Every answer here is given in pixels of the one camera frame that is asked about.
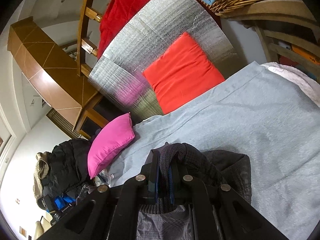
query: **magenta pillow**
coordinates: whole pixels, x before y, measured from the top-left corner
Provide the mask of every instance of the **magenta pillow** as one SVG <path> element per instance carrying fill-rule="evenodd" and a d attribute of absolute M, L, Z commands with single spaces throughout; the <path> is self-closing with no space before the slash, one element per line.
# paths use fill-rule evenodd
<path fill-rule="evenodd" d="M 94 178 L 105 169 L 134 136 L 130 113 L 108 123 L 95 138 L 88 153 L 90 178 Z"/>

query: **metal bolt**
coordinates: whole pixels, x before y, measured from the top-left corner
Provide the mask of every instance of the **metal bolt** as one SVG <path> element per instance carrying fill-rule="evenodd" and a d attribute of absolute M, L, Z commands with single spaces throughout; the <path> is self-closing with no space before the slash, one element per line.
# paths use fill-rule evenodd
<path fill-rule="evenodd" d="M 222 189 L 223 191 L 229 191 L 229 190 L 231 190 L 231 187 L 230 187 L 229 184 L 222 184 L 220 187 L 221 187 L 221 189 Z"/>
<path fill-rule="evenodd" d="M 100 185 L 98 187 L 98 191 L 99 192 L 106 192 L 108 190 L 108 186 L 107 185 Z"/>
<path fill-rule="evenodd" d="M 183 180 L 184 181 L 192 181 L 193 180 L 193 177 L 191 175 L 184 175 L 183 176 Z"/>
<path fill-rule="evenodd" d="M 142 174 L 136 176 L 137 181 L 144 181 L 145 179 L 146 179 L 146 176 L 144 176 Z"/>

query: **reflective foil sheet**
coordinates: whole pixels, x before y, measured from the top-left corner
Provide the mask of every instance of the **reflective foil sheet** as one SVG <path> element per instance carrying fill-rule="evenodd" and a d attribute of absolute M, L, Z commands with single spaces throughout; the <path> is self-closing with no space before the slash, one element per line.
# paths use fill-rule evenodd
<path fill-rule="evenodd" d="M 89 81 L 136 122 L 163 114 L 142 72 L 184 32 L 225 78 L 235 72 L 239 61 L 231 43 L 196 0 L 151 0 L 109 44 Z"/>

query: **red pillow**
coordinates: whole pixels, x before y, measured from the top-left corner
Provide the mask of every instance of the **red pillow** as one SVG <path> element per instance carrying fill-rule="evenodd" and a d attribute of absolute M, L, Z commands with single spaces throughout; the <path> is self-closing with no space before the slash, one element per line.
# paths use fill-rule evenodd
<path fill-rule="evenodd" d="M 164 114 L 168 114 L 225 79 L 188 33 L 183 33 L 143 73 Z"/>

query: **red fabric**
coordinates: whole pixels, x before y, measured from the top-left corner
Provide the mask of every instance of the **red fabric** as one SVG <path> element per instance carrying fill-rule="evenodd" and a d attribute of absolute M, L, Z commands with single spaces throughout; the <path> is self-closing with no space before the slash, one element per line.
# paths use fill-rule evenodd
<path fill-rule="evenodd" d="M 284 56 L 280 56 L 279 63 L 282 65 L 287 65 L 287 66 L 291 66 L 291 67 L 295 67 L 296 65 L 298 65 L 297 62 L 294 62 L 291 59 L 286 58 Z"/>
<path fill-rule="evenodd" d="M 100 23 L 100 58 L 119 31 L 131 20 L 138 11 L 150 0 L 111 0 Z"/>
<path fill-rule="evenodd" d="M 225 79 L 188 33 L 183 33 L 143 73 L 168 114 Z"/>

